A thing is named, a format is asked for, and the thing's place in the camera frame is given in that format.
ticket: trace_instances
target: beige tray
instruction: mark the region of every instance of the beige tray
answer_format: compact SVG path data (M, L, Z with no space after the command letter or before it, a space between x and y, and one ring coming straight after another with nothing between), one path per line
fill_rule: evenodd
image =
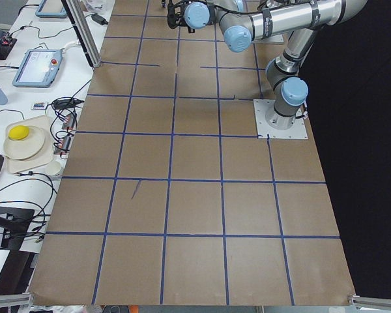
M43 128L45 132L45 143L37 154L30 158L26 158L25 160L12 160L11 158L6 157L6 170L10 174L30 170L31 168L45 165L53 160L52 140L50 133L51 125L49 117L42 115L32 119L26 119L24 121L9 124L9 126L6 127L6 134L12 127L18 125L36 126Z

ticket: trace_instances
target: orange object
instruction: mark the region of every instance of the orange object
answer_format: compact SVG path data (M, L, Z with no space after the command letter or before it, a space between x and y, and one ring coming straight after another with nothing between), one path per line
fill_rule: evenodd
M130 305L129 306L129 313L139 313L139 306L138 305Z

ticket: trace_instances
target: yellow object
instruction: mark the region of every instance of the yellow object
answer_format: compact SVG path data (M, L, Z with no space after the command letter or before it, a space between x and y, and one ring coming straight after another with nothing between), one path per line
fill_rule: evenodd
M22 140L25 139L29 135L29 127L18 125L13 127L8 132L8 137L11 140Z

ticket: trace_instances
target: black stand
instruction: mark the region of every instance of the black stand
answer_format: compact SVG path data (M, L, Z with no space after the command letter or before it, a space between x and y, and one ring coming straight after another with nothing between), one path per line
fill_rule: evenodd
M3 239L2 247L7 250L19 250L22 246L24 235L31 223L30 218L35 213L32 209L20 209L17 207L0 207L1 214L13 216L13 220L0 217L0 227L10 231L10 238Z

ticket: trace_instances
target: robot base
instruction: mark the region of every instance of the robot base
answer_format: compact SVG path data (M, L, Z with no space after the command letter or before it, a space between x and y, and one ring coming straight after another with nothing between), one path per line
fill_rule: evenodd
M255 99L253 101L258 138L267 139L269 136L271 139L308 139L303 119L296 119L294 125L287 130L275 129L267 123L265 114L274 105L274 102L275 100L271 99ZM301 110L298 109L297 115L301 114Z

